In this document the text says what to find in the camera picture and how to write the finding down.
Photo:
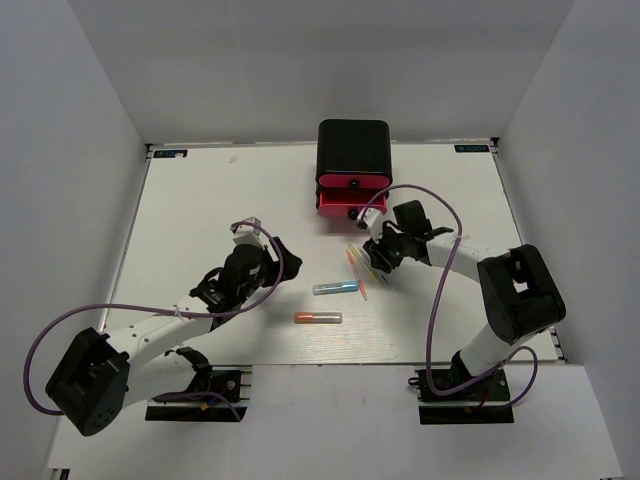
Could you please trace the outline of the yellow gel pen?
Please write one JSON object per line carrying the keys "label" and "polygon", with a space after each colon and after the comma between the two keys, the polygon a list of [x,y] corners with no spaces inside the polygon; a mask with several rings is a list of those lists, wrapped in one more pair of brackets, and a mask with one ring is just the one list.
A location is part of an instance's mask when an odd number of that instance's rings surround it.
{"label": "yellow gel pen", "polygon": [[390,284],[384,279],[384,277],[377,273],[364,259],[361,253],[351,244],[347,244],[347,248],[351,251],[352,255],[359,262],[359,264],[365,269],[365,271],[374,279],[374,281],[383,287],[390,287]]}

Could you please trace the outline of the red gel pen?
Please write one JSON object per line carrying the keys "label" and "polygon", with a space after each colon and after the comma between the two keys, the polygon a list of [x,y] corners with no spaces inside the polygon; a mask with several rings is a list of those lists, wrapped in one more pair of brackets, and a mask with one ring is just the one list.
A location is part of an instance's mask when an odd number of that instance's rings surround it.
{"label": "red gel pen", "polygon": [[361,276],[359,275],[355,259],[354,259],[353,255],[352,255],[351,251],[348,248],[345,250],[345,254],[346,254],[347,260],[349,262],[349,265],[351,267],[352,273],[354,275],[354,279],[355,279],[355,281],[356,281],[356,283],[358,285],[358,289],[360,291],[360,294],[361,294],[362,298],[365,301],[368,301],[368,295],[367,295],[367,292],[366,292],[366,288],[365,288],[364,283],[363,283],[363,281],[361,279]]}

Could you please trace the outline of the pink drawer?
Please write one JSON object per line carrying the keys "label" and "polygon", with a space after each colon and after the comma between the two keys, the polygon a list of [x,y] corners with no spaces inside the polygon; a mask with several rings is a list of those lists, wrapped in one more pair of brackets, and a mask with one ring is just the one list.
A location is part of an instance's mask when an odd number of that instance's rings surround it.
{"label": "pink drawer", "polygon": [[355,220],[362,208],[377,193],[374,189],[316,187],[316,210],[324,217]]}
{"label": "pink drawer", "polygon": [[326,189],[382,190],[391,185],[384,175],[369,173],[327,173],[317,180],[320,187]]}

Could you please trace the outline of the blue gel pen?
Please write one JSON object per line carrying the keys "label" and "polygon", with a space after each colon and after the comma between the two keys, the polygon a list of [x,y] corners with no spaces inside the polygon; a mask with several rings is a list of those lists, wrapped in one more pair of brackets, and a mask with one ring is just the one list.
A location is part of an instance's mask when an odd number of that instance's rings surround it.
{"label": "blue gel pen", "polygon": [[359,247],[357,249],[360,258],[363,260],[364,262],[364,266],[365,268],[368,270],[368,272],[376,278],[376,281],[383,286],[384,288],[386,288],[389,291],[393,291],[394,287],[391,283],[391,280],[388,278],[388,276],[384,273],[381,272],[378,269],[375,269],[372,264],[371,264],[371,257],[369,256],[369,254],[361,247]]}

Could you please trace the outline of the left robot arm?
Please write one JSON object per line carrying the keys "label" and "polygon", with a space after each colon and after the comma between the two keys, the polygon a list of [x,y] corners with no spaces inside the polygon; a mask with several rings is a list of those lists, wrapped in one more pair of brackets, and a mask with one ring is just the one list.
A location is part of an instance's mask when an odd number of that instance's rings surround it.
{"label": "left robot arm", "polygon": [[169,310],[148,308],[149,318],[125,329],[78,333],[48,381],[45,392],[83,436],[106,428],[129,404],[152,396],[141,385],[151,380],[143,369],[171,348],[208,334],[247,311],[246,301],[259,289],[273,292],[294,279],[302,261],[273,237],[239,240],[221,267],[208,272]]}

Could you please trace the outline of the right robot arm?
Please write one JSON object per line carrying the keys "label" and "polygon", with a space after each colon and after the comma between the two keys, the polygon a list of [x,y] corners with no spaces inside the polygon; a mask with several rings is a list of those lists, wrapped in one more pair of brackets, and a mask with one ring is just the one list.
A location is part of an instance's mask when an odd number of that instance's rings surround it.
{"label": "right robot arm", "polygon": [[393,208],[395,219],[369,209],[358,216],[367,230],[364,244],[371,266],[390,274],[406,258],[442,270],[429,318],[427,343],[433,340],[437,309],[449,273],[477,282],[487,323],[451,359],[449,379],[429,389],[444,397],[472,399],[484,391],[488,376],[501,368],[527,341],[566,317],[565,302],[540,251],[523,244],[501,255],[475,248],[449,227],[433,227],[422,204],[413,200]]}

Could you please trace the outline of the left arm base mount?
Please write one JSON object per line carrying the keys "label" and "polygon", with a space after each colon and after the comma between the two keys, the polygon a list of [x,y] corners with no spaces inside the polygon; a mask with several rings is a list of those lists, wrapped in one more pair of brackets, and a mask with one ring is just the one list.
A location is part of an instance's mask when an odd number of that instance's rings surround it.
{"label": "left arm base mount", "polygon": [[150,400],[145,420],[238,423],[247,413],[251,386],[251,367],[212,367],[198,373],[184,391],[169,393],[171,399]]}

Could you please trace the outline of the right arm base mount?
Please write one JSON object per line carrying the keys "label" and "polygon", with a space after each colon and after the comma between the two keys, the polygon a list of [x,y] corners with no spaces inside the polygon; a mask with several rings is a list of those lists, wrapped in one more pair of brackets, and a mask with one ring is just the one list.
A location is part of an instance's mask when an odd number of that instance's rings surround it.
{"label": "right arm base mount", "polygon": [[469,389],[447,397],[435,395],[428,387],[426,371],[416,370],[407,381],[415,390],[421,425],[512,424],[514,415],[506,375],[498,371]]}

